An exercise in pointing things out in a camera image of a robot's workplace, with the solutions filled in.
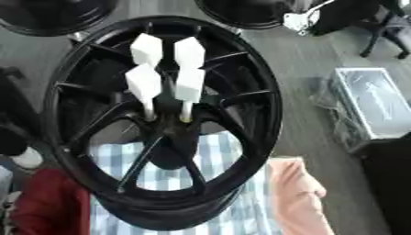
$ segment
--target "red fabric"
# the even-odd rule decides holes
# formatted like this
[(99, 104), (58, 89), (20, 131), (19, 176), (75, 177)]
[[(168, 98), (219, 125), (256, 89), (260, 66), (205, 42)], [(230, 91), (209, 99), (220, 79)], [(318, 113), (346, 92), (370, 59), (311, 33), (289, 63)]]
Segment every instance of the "red fabric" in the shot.
[(89, 234), (90, 196), (61, 170), (44, 169), (26, 183), (11, 219), (16, 235)]

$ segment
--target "black object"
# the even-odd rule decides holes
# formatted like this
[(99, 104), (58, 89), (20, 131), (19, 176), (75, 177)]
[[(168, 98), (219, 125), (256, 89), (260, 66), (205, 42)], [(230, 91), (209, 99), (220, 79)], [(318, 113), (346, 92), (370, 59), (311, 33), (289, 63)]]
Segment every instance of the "black object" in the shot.
[(195, 0), (215, 20), (236, 28), (265, 29), (280, 26), (291, 12), (288, 2), (277, 0)]
[(91, 27), (118, 0), (0, 0), (0, 24), (19, 34), (58, 36)]
[(0, 154), (18, 156), (34, 137), (41, 138), (39, 115), (12, 82), (23, 79), (17, 68), (0, 68)]
[(310, 31), (313, 35), (322, 36), (342, 30), (363, 19), (373, 17), (378, 9), (377, 0), (336, 0), (321, 7), (321, 17)]
[[(155, 100), (158, 118), (154, 122), (142, 117), (142, 105), (127, 92), (124, 78), (124, 73), (136, 66), (129, 45), (142, 32), (164, 41), (164, 58), (157, 68), (163, 93)], [(173, 43), (192, 36), (206, 48), (203, 69), (207, 76), (202, 101), (194, 106), (194, 121), (184, 124), (178, 119), (182, 103), (171, 95), (179, 70)], [(56, 70), (44, 106), (50, 143), (70, 175), (117, 217), (160, 230), (195, 226), (228, 207), (266, 162), (282, 123), (278, 84), (260, 54), (235, 34), (187, 17), (136, 18), (95, 32)], [(239, 120), (227, 108), (235, 109)], [(136, 138), (145, 143), (121, 180), (100, 170), (87, 151), (93, 135), (118, 120), (139, 127)], [(193, 162), (193, 150), (200, 127), (208, 122), (236, 136), (243, 155), (207, 182)], [(183, 165), (193, 186), (177, 191), (138, 187), (136, 179), (149, 161), (163, 168)]]
[(39, 115), (12, 82), (13, 78), (22, 79), (24, 75), (17, 68), (0, 68), (0, 115), (29, 135), (41, 138)]
[(411, 134), (373, 144), (362, 166), (393, 235), (411, 234)]

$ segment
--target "blue and white checkered fabric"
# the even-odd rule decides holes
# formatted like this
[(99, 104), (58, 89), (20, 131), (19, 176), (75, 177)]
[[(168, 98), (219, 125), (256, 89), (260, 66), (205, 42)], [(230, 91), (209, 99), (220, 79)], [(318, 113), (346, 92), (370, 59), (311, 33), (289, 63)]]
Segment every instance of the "blue and white checkered fabric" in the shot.
[[(141, 143), (105, 144), (92, 148), (95, 163), (106, 173), (120, 179), (142, 150)], [(194, 161), (207, 181), (226, 171), (241, 155), (239, 141), (228, 132), (202, 136)], [(194, 228), (153, 231), (131, 226), (107, 212), (91, 198), (91, 235), (280, 235), (269, 202), (269, 169), (261, 168), (245, 184), (239, 198), (218, 217)], [(137, 184), (151, 190), (177, 190), (191, 186), (185, 169), (164, 171), (149, 163)]]

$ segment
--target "white object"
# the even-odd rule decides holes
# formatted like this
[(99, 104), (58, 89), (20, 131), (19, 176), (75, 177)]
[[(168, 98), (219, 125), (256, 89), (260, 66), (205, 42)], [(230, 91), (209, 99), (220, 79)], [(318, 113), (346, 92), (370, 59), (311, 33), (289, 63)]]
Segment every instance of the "white object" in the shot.
[(410, 0), (400, 0), (401, 7), (407, 6), (410, 4)]
[[(5, 167), (0, 166), (0, 203), (3, 205), (7, 200), (8, 193), (13, 180), (13, 173), (7, 170)], [(3, 207), (0, 208), (0, 212), (3, 215)]]
[(162, 40), (142, 33), (131, 44), (130, 50), (134, 63), (148, 63), (155, 68), (162, 59)]
[(319, 9), (325, 5), (333, 3), (335, 0), (328, 0), (318, 6), (309, 9), (303, 14), (287, 13), (283, 17), (283, 25), (291, 30), (297, 31), (299, 35), (304, 36), (307, 29), (315, 25), (320, 18)]
[(128, 90), (143, 104), (146, 119), (156, 118), (152, 99), (161, 93), (161, 77), (147, 63), (126, 73)]
[(31, 147), (28, 147), (23, 154), (11, 157), (11, 159), (16, 165), (29, 170), (39, 168), (43, 163), (41, 154)]
[(174, 43), (174, 59), (183, 68), (198, 69), (204, 65), (206, 49), (195, 37)]
[(180, 115), (182, 122), (192, 120), (193, 104), (200, 102), (205, 77), (206, 72), (200, 69), (182, 68), (179, 71), (175, 84), (175, 98), (183, 101), (183, 110)]

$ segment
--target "white sneaker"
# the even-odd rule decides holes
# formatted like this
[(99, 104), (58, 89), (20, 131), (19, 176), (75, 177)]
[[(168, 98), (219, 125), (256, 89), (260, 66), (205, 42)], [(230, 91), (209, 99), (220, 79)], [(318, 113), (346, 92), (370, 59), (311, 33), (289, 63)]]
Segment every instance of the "white sneaker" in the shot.
[(43, 157), (35, 149), (28, 147), (23, 154), (11, 157), (13, 162), (25, 169), (36, 169), (43, 163)]

